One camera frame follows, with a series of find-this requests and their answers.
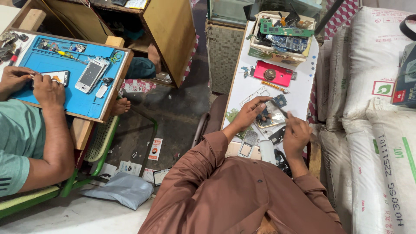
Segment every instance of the red phone case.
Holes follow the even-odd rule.
[[[274,80],[266,80],[264,78],[264,72],[268,69],[273,69],[276,71],[276,78]],[[256,70],[254,71],[254,77],[260,80],[265,80],[267,82],[281,85],[284,87],[289,86],[290,79],[292,78],[293,71],[291,69],[279,67],[270,63],[266,63],[263,61],[258,61]]]

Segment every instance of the green metal chair frame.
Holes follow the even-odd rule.
[[[157,133],[157,128],[158,128],[157,121],[155,119],[153,119],[152,117],[148,116],[146,113],[139,110],[137,107],[135,107],[133,105],[131,105],[131,110],[133,110],[137,114],[142,115],[143,117],[145,117],[148,120],[153,122],[153,132],[152,132],[152,135],[151,135],[151,138],[150,138],[150,142],[153,142],[153,140],[156,136],[156,133]],[[91,176],[87,177],[86,179],[76,181],[79,170],[75,169],[72,176],[64,182],[64,186],[61,189],[52,191],[52,192],[44,194],[42,196],[39,196],[39,197],[33,198],[31,200],[16,204],[16,205],[8,207],[6,209],[0,210],[0,219],[3,218],[3,217],[6,217],[8,215],[11,215],[13,213],[16,213],[18,211],[21,211],[21,210],[24,210],[26,208],[32,207],[32,206],[34,206],[36,204],[39,204],[41,202],[44,202],[44,201],[47,201],[47,200],[52,199],[54,197],[57,197],[57,196],[67,197],[69,195],[69,193],[71,192],[71,190],[77,189],[81,186],[84,186],[84,185],[90,183],[93,180],[94,177],[99,176],[99,173],[100,173],[100,171],[101,171],[101,169],[104,165],[105,159],[107,158],[108,150],[111,147],[111,143],[112,143],[114,135],[116,133],[117,126],[119,125],[119,121],[120,121],[120,118],[117,117],[116,124],[115,124],[115,126],[114,126],[114,128],[111,132],[111,135],[110,135],[110,140],[108,141],[108,144],[107,144],[107,146],[104,150],[103,155],[99,159],[97,168],[91,174]],[[140,177],[143,176],[144,168],[145,168],[146,163],[147,163],[147,158],[149,157],[149,154],[150,154],[151,146],[152,146],[152,144],[149,144],[149,146],[147,147],[146,156],[144,157],[143,166],[141,167],[140,174],[139,174]]]

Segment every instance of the concrete floor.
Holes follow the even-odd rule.
[[[0,0],[10,5],[11,0]],[[180,89],[157,85],[148,93],[127,93],[124,97],[158,122],[157,138],[163,138],[158,161],[149,160],[146,168],[161,170],[171,167],[191,147],[199,119],[209,111],[215,99],[210,94],[208,57],[205,36],[206,0],[193,8],[199,46],[193,57],[188,77]],[[115,166],[121,160],[142,164],[147,142],[152,133],[151,122],[130,111],[121,115],[119,127],[106,162]],[[54,198],[22,212],[0,219],[0,233],[137,233],[153,199],[134,211],[118,202],[83,197],[73,191],[69,197]]]
[[[178,90],[157,85],[148,93],[123,94],[123,97],[158,122],[156,137],[163,138],[159,160],[149,160],[146,168],[161,170],[172,167],[179,159],[174,155],[179,153],[182,156],[191,148],[199,119],[204,112],[209,111],[211,94],[208,87],[206,13],[206,0],[201,0],[193,8],[196,33],[200,36],[199,46],[193,57],[191,71]],[[121,115],[111,146],[114,150],[108,154],[106,162],[114,166],[119,166],[121,160],[142,164],[152,131],[152,123],[133,111]],[[137,156],[133,159],[132,155],[136,152]]]

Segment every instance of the blue silicone repair mat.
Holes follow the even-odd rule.
[[[95,96],[98,89],[104,84],[101,80],[97,82],[94,89],[89,94],[81,92],[75,88],[75,84],[77,83],[79,77],[87,65],[84,65],[74,59],[63,57],[56,52],[46,49],[39,49],[38,46],[42,40],[47,40],[49,44],[57,46],[59,50],[63,52],[70,52],[75,58],[81,61],[87,60],[88,57],[95,59],[97,56],[110,61],[110,58],[114,57],[114,54],[119,52],[118,54],[121,54],[121,57],[116,62],[110,63],[109,67],[105,71],[104,75],[101,76],[101,78],[112,77],[116,79],[116,74],[120,69],[125,52],[116,50],[111,47],[72,42],[69,40],[62,40],[53,37],[36,36],[19,64],[20,67],[28,67],[40,73],[68,70],[69,79],[68,85],[65,87],[66,100],[64,108],[68,112],[98,119],[103,110],[104,103],[107,99],[109,91],[114,85],[114,81],[108,87],[102,98],[97,98]],[[70,46],[75,47],[77,44],[84,46],[86,48],[85,51],[77,52],[70,49]],[[30,89],[30,84],[27,84],[22,90],[14,93],[12,97],[22,101],[39,104],[36,98],[33,96],[33,91]]]

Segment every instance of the glass display case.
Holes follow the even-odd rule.
[[[208,19],[225,23],[245,25],[255,20],[259,12],[285,11],[293,8],[299,15],[316,20],[319,31],[328,22],[344,0],[208,0]]]

